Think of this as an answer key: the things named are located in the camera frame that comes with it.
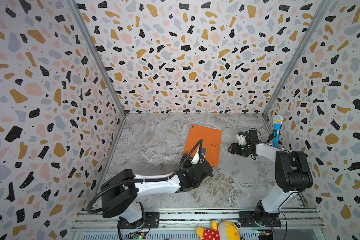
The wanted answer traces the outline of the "orange black binder folder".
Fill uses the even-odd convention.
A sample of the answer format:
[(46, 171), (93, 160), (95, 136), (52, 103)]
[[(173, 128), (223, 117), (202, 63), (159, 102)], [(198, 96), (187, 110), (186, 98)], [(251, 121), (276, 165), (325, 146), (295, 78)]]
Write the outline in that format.
[(184, 153), (189, 153), (199, 140), (203, 140), (202, 148), (206, 149), (205, 158), (212, 167), (217, 168), (219, 166), (221, 138), (221, 130), (191, 124)]

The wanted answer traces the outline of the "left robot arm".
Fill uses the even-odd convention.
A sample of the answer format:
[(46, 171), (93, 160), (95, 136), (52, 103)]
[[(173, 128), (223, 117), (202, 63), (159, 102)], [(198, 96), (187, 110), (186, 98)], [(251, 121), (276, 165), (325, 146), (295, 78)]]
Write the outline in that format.
[(142, 197), (188, 192), (212, 176), (213, 169), (208, 161), (192, 164), (187, 160), (176, 173), (160, 176), (134, 175), (131, 169), (126, 169), (102, 185), (101, 190), (106, 191), (101, 196), (102, 217), (121, 217), (123, 223), (139, 227), (146, 220), (140, 202)]

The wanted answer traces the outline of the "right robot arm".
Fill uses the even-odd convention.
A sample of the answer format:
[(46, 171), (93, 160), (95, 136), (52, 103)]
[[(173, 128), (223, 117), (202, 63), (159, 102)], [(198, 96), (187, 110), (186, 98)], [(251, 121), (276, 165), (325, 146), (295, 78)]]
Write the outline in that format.
[(245, 216), (242, 224), (259, 227), (277, 226), (282, 207), (294, 196), (313, 186), (313, 177), (302, 151), (289, 151), (279, 146), (279, 142), (270, 144), (276, 139), (276, 132), (269, 136), (267, 142), (261, 141), (259, 131), (252, 128), (237, 134), (237, 143), (228, 148), (232, 155), (251, 157), (255, 160), (262, 157), (275, 166), (275, 186), (262, 200), (259, 200), (252, 216)]

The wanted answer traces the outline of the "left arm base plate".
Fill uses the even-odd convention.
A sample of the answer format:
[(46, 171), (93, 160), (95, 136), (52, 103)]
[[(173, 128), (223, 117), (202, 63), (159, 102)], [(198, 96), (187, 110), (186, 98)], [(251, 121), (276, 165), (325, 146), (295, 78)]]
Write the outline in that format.
[(118, 223), (118, 229), (157, 229), (159, 227), (160, 213), (147, 212), (143, 213), (139, 220), (129, 222), (125, 218), (121, 218)]

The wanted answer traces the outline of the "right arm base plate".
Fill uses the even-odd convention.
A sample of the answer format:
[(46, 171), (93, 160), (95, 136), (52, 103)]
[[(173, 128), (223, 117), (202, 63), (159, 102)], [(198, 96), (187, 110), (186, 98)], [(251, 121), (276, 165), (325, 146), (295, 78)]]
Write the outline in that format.
[(255, 211), (240, 211), (239, 222), (242, 228), (270, 228), (281, 227), (279, 213), (269, 214)]

